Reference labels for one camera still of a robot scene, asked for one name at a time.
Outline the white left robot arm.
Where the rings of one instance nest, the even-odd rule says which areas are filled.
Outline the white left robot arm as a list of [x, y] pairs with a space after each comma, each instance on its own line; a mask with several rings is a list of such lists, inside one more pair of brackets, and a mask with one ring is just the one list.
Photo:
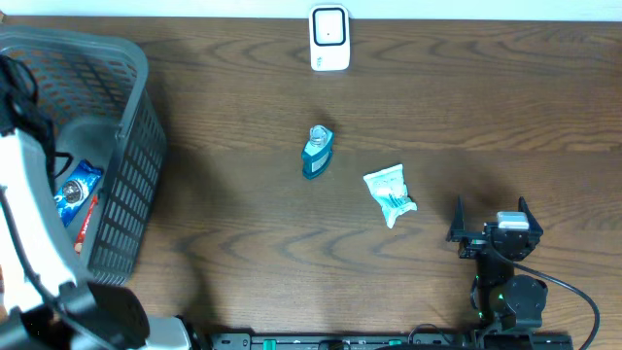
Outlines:
[[55, 140], [26, 65], [1, 58], [4, 349], [198, 349], [181, 317], [150, 317], [124, 287], [92, 280], [53, 201]]

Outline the blue Oreo cookie pack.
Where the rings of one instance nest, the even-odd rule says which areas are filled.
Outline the blue Oreo cookie pack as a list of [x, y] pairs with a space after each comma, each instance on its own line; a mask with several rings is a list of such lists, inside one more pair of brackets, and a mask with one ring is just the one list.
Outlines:
[[58, 216], [67, 228], [104, 175], [101, 168], [83, 159], [54, 196]]

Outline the red Nescafe coffee stick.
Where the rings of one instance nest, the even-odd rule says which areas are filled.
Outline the red Nescafe coffee stick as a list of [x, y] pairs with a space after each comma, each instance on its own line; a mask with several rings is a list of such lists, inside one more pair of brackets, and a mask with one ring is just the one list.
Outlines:
[[91, 217], [93, 215], [94, 209], [97, 207], [98, 204], [99, 204], [99, 195], [95, 194], [90, 201], [85, 219], [83, 220], [82, 226], [79, 230], [79, 233], [74, 243], [74, 251], [78, 255], [82, 253], [82, 250], [83, 250], [83, 247], [86, 241], [86, 234], [87, 234], [87, 230], [88, 230], [88, 227], [91, 221]]

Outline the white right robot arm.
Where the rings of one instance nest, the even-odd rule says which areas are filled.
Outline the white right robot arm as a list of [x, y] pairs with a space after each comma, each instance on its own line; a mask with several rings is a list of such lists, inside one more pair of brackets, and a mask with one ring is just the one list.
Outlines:
[[536, 248], [542, 235], [524, 198], [518, 200], [516, 211], [500, 211], [480, 231], [466, 229], [464, 205], [457, 200], [446, 240], [459, 245], [461, 259], [476, 261], [472, 305], [481, 312], [485, 325], [499, 325], [503, 332], [542, 325], [546, 284], [515, 273], [515, 264]]

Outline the green wet wipes pack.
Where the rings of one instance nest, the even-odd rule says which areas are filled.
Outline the green wet wipes pack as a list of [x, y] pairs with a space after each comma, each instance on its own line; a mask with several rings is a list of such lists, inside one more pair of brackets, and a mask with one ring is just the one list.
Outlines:
[[363, 180], [371, 196], [380, 205], [388, 228], [395, 226], [399, 216], [418, 210], [417, 203], [409, 196], [401, 163], [365, 174]]

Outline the blue mouthwash bottle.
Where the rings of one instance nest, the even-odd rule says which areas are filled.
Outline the blue mouthwash bottle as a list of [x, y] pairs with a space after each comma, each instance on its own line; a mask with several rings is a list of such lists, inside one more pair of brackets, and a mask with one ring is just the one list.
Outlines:
[[301, 153], [302, 175], [306, 179], [312, 180], [328, 168], [333, 141], [334, 133], [325, 126], [317, 124], [310, 128], [309, 139]]

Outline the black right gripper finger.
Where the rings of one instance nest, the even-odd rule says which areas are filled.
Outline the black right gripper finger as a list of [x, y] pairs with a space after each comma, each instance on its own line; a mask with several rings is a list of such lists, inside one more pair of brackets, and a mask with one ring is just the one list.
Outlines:
[[465, 235], [464, 205], [462, 198], [457, 197], [454, 217], [446, 235], [447, 242], [459, 242]]
[[527, 222], [529, 224], [530, 235], [542, 237], [543, 229], [532, 214], [526, 202], [526, 199], [523, 196], [520, 196], [518, 199], [518, 211], [526, 215]]

